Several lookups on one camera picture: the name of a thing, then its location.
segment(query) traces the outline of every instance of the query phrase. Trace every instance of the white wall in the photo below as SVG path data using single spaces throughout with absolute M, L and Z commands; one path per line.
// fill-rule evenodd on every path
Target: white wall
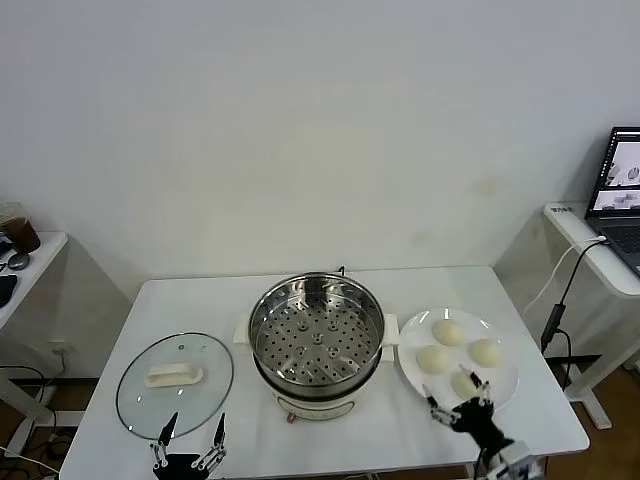
M 635 0 L 1 2 L 0 198 L 130 298 L 493 264 L 640 123 L 639 19 Z

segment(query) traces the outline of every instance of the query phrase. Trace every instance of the laptop keyboard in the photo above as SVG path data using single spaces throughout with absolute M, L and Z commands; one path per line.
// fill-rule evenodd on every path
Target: laptop keyboard
M 625 253 L 640 253 L 640 227 L 619 226 L 603 228 L 607 236 Z

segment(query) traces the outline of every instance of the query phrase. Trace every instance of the power cord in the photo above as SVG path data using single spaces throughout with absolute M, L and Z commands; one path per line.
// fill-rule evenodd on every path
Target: power cord
M 484 455 L 484 448 L 480 449 L 476 463 L 473 466 L 473 480 L 477 480 L 479 478 L 478 475 L 480 474 L 480 460 L 482 460 L 482 455 Z
M 44 396 L 44 390 L 46 387 L 48 387 L 49 385 L 51 385 L 51 383 L 53 383 L 53 381 L 58 378 L 60 375 L 63 375 L 66 371 L 67 371 L 67 364 L 66 364 L 66 359 L 65 359 L 65 352 L 64 350 L 57 350 L 53 352 L 55 355 L 60 357 L 60 364 L 61 364 L 61 369 L 58 373 L 56 373 L 53 377 L 51 377 L 48 381 L 45 381 L 45 377 L 42 374 L 42 372 L 36 368 L 33 367 L 27 367 L 27 366 L 22 366 L 22 365 L 7 365 L 7 366 L 0 366 L 0 368 L 18 368 L 18 369 L 24 369 L 24 370 L 30 370 L 33 371 L 35 373 L 37 373 L 40 376 L 41 379 L 41 389 L 40 389 L 40 398 L 38 400 L 39 403 L 42 403 L 42 399 Z M 33 460 L 33 459 L 29 459 L 27 457 L 21 457 L 25 460 L 29 460 L 32 462 L 35 462 L 37 464 L 38 467 L 38 471 L 40 473 L 39 476 L 41 477 L 45 477 L 50 475 L 49 472 L 44 471 L 43 467 L 47 467 L 48 469 L 51 469 L 51 467 L 47 466 L 46 464 L 42 463 L 43 459 L 47 459 L 47 460 L 62 460 L 66 457 L 67 452 L 69 450 L 69 448 L 71 447 L 71 440 L 73 439 L 73 436 L 75 435 L 75 428 L 71 428 L 71 427 L 66 427 L 63 428 L 61 431 L 57 432 L 57 425 L 58 425 L 58 416 L 56 414 L 56 411 L 54 409 L 50 409 L 51 413 L 53 414 L 53 431 L 51 433 L 51 435 L 49 436 L 49 438 L 47 440 L 45 440 L 44 442 L 41 442 L 35 446 L 32 446 L 28 449 L 25 450 L 25 453 L 31 453 L 34 452 L 36 450 L 38 450 L 39 448 L 45 447 L 44 450 L 40 453 L 38 460 Z M 66 445 L 66 448 L 64 450 L 59 449 L 58 447 L 60 445 Z M 0 469 L 0 470 L 7 470 L 7 473 L 2 477 L 1 480 L 5 480 L 5 478 L 7 478 L 9 475 L 11 475 L 12 472 L 14 471 L 25 471 L 24 469 L 21 468 L 16 468 L 18 460 L 16 459 L 16 462 L 14 463 L 14 466 L 12 468 L 8 468 L 8 469 Z
M 582 251 L 582 253 L 580 253 L 580 256 L 578 256 L 578 260 L 576 261 L 576 264 L 573 267 L 573 272 L 571 272 L 571 277 L 569 277 L 569 282 L 567 283 L 567 287 L 565 288 L 564 293 L 562 294 L 562 298 L 560 299 L 559 303 L 556 303 L 553 306 L 553 310 L 551 310 L 551 315 L 549 315 L 549 320 L 547 320 L 547 324 L 545 325 L 544 330 L 542 332 L 542 336 L 540 337 L 540 350 L 542 351 L 542 353 L 544 353 L 547 347 L 549 346 L 549 343 L 553 339 L 553 336 L 556 333 L 558 333 L 560 320 L 562 320 L 562 315 L 564 314 L 564 311 L 567 308 L 566 305 L 564 304 L 564 301 L 567 298 L 567 294 L 569 293 L 569 288 L 571 288 L 571 284 L 573 283 L 573 279 L 576 276 L 576 272 L 578 271 L 578 267 L 580 266 L 582 259 L 587 254 L 587 252 L 591 250 L 593 247 L 602 245 L 604 243 L 607 243 L 606 239 L 600 240 L 597 243 L 593 243 L 589 245 L 587 248 L 585 248 Z
M 564 380 L 562 380 L 562 391 L 564 391 L 567 388 L 567 385 L 569 384 L 569 369 L 571 368 L 571 361 L 572 361 L 572 355 L 571 355 L 571 337 L 569 336 L 569 334 L 567 332 L 565 332 L 564 330 L 562 330 L 561 328 L 557 328 L 556 331 L 562 335 L 564 335 L 564 337 L 567 339 L 567 369 L 564 372 Z
M 578 271 L 578 267 L 580 266 L 580 262 L 582 261 L 584 256 L 587 254 L 587 252 L 591 248 L 593 248 L 593 247 L 595 247 L 597 245 L 603 245 L 603 244 L 606 244 L 606 243 L 608 243 L 606 238 L 602 237 L 602 239 L 599 240 L 597 243 L 593 243 L 593 244 L 589 245 L 587 248 L 585 248 L 582 251 L 582 253 L 580 253 L 580 255 L 578 256 L 578 260 L 576 261 L 576 264 L 573 266 L 573 271 L 571 272 L 571 276 L 569 277 L 569 281 L 567 282 L 567 286 L 564 289 L 564 292 L 562 293 L 562 298 L 560 298 L 560 302 L 556 303 L 553 306 L 553 310 L 551 311 L 551 315 L 549 316 L 549 320 L 547 321 L 547 324 L 544 327 L 544 331 L 542 332 L 542 337 L 540 338 L 540 346 L 541 346 L 542 353 L 544 353 L 544 351 L 547 349 L 547 346 L 549 345 L 549 343 L 553 339 L 553 336 L 556 333 L 564 335 L 564 337 L 567 340 L 567 367 L 566 367 L 566 370 L 564 372 L 564 379 L 562 380 L 562 390 L 563 391 L 567 388 L 567 385 L 569 384 L 569 371 L 571 370 L 571 362 L 572 362 L 572 359 L 573 359 L 573 354 L 572 354 L 572 351 L 571 351 L 571 337 L 569 336 L 569 334 L 566 331 L 564 331 L 564 330 L 562 330 L 560 328 L 560 320 L 562 320 L 562 315 L 564 314 L 564 311 L 566 309 L 566 305 L 564 304 L 564 301 L 567 299 L 567 294 L 569 293 L 569 289 L 571 288 L 571 284 L 573 283 L 573 279 L 576 276 L 576 273 Z M 556 270 L 558 269 L 558 266 L 562 262 L 562 259 L 572 249 L 573 249 L 573 246 L 570 247 L 564 253 L 564 255 L 560 258 L 560 260 L 558 261 L 558 264 L 556 265 L 556 268 L 554 268 L 553 273 L 551 274 L 550 278 L 553 278 L 553 276 L 555 275 Z M 545 458 L 545 460 L 544 460 L 544 476 L 545 477 L 547 476 L 547 470 L 549 469 L 549 458 L 550 457 L 547 456 L 547 458 Z
M 529 309 L 533 306 L 534 303 L 536 303 L 538 300 L 540 300 L 540 297 L 542 297 L 542 294 L 545 292 L 545 290 L 547 288 L 549 288 L 549 285 L 551 285 L 551 282 L 553 281 L 553 278 L 556 276 L 556 273 L 558 272 L 558 269 L 560 268 L 560 265 L 562 264 L 564 259 L 567 257 L 567 255 L 569 255 L 574 248 L 576 248 L 576 247 L 578 247 L 578 246 L 580 246 L 582 244 L 585 244 L 585 243 L 597 242 L 597 241 L 603 241 L 603 240 L 606 240 L 606 238 L 604 236 L 600 235 L 598 237 L 587 238 L 586 240 L 582 240 L 580 242 L 574 243 L 573 245 L 570 245 L 569 248 L 567 248 L 564 251 L 564 253 L 560 256 L 560 260 L 558 260 L 558 262 L 556 263 L 555 267 L 553 267 L 553 271 L 551 272 L 551 275 L 549 275 L 549 278 L 547 279 L 547 281 L 544 284 L 544 286 L 540 289 L 540 291 L 534 297 L 534 299 L 531 300 L 526 307 L 524 307 L 524 310 L 522 311 L 522 318 L 527 316 L 527 312 L 529 311 Z

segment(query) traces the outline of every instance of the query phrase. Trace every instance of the black cable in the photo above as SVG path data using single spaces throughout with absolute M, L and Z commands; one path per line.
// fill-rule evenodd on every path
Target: black cable
M 476 463 L 473 466 L 473 480 L 478 479 L 478 474 L 480 473 L 480 460 L 482 460 L 482 455 L 484 454 L 484 448 L 480 449 L 478 453 L 478 458 L 476 459 Z
M 569 334 L 561 328 L 556 328 L 556 332 L 564 335 L 564 337 L 567 339 L 567 369 L 564 372 L 564 380 L 562 381 L 562 390 L 564 390 L 569 384 L 569 369 L 571 368 L 571 359 L 573 358 L 571 355 L 571 337 L 569 337 Z
M 567 298 L 567 294 L 569 293 L 569 287 L 571 287 L 571 283 L 573 282 L 574 277 L 576 276 L 576 272 L 578 271 L 578 267 L 580 266 L 580 262 L 582 261 L 582 257 L 586 255 L 586 253 L 597 245 L 602 245 L 604 243 L 609 243 L 607 240 L 600 240 L 599 242 L 592 243 L 587 248 L 585 248 L 578 257 L 578 261 L 573 266 L 573 272 L 571 272 L 571 277 L 569 277 L 569 282 L 567 283 L 567 288 L 564 289 L 564 293 L 562 294 L 562 298 L 560 299 L 560 305 L 564 305 L 564 300 Z

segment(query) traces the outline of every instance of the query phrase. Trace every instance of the white cable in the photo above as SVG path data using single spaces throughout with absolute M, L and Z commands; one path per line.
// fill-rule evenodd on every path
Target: white cable
M 18 455 L 16 452 L 12 452 L 8 448 L 4 448 L 3 446 L 0 446 L 0 450 L 4 450 L 5 452 L 13 455 L 14 457 L 19 457 L 19 458 L 21 458 L 23 460 L 26 460 L 27 462 L 33 462 L 33 463 L 37 463 L 38 465 L 42 465 L 43 467 L 48 468 L 52 472 L 60 473 L 58 470 L 56 470 L 55 468 L 51 468 L 49 465 L 47 465 L 45 463 L 39 462 L 37 460 L 34 460 L 33 458 L 28 458 L 28 457 L 23 457 L 22 455 Z
M 524 310 L 522 311 L 522 319 L 524 320 L 524 317 L 527 316 L 527 312 L 529 311 L 529 309 L 533 306 L 534 303 L 536 303 L 538 300 L 540 300 L 540 297 L 542 297 L 542 294 L 544 293 L 544 291 L 549 287 L 549 285 L 551 285 L 551 282 L 553 281 L 553 277 L 556 276 L 556 272 L 560 268 L 560 265 L 562 264 L 562 261 L 565 259 L 565 257 L 567 255 L 569 255 L 569 253 L 571 253 L 571 251 L 574 248 L 576 248 L 579 245 L 582 245 L 583 243 L 601 242 L 603 240 L 606 240 L 606 238 L 604 236 L 600 235 L 599 237 L 587 238 L 586 240 L 582 240 L 580 242 L 574 243 L 569 248 L 567 248 L 565 250 L 565 252 L 562 254 L 562 256 L 560 257 L 560 260 L 558 260 L 558 263 L 556 263 L 556 266 L 553 268 L 553 271 L 551 272 L 551 275 L 549 275 L 549 279 L 547 280 L 547 283 L 544 284 L 544 286 L 542 287 L 540 292 L 538 292 L 538 295 L 536 295 L 535 298 L 529 302 L 529 305 L 524 307 Z

